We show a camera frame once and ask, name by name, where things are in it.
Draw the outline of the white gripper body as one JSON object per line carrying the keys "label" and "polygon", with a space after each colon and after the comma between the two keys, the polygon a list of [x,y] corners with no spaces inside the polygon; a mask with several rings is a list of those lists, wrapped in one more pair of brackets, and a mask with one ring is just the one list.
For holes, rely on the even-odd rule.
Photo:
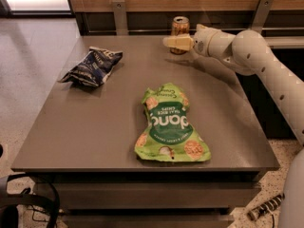
{"label": "white gripper body", "polygon": [[197,24],[193,39],[195,52],[202,56],[223,59],[229,55],[229,34],[220,29]]}

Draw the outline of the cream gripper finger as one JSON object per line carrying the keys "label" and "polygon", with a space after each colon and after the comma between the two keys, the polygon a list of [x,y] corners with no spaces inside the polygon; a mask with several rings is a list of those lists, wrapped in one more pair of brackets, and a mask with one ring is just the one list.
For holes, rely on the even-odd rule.
{"label": "cream gripper finger", "polygon": [[168,36],[162,39],[163,44],[168,48],[176,48],[189,51],[194,46],[194,41],[189,34]]}

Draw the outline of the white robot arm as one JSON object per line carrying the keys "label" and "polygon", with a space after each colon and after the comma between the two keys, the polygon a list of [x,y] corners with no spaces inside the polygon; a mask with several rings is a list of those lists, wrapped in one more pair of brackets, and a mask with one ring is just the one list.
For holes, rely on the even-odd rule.
{"label": "white robot arm", "polygon": [[236,35],[197,25],[194,35],[163,39],[169,48],[212,57],[241,75],[257,75],[268,90],[302,150],[294,157],[284,184],[277,228],[304,228],[304,82],[281,63],[258,32]]}

